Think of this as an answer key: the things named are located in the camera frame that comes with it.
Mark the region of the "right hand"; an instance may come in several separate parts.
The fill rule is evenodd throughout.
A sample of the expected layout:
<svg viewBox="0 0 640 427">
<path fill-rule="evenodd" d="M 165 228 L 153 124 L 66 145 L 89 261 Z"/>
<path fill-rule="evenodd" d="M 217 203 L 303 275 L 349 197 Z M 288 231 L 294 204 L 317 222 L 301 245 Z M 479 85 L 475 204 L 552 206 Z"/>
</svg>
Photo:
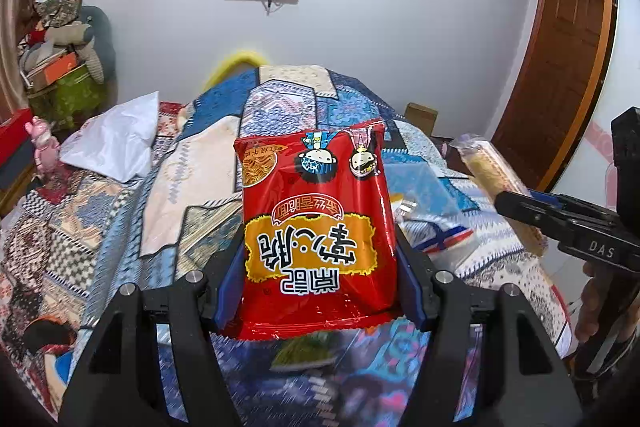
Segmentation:
<svg viewBox="0 0 640 427">
<path fill-rule="evenodd" d="M 598 317 L 602 307 L 601 300 L 604 297 L 605 281 L 590 262 L 586 262 L 582 266 L 582 272 L 588 277 L 589 281 L 582 288 L 582 295 L 580 295 L 582 307 L 575 326 L 575 336 L 580 343 L 585 343 L 599 328 Z M 625 322 L 620 328 L 617 340 L 623 343 L 634 337 L 638 323 L 639 299 L 636 299 L 627 310 Z"/>
</svg>

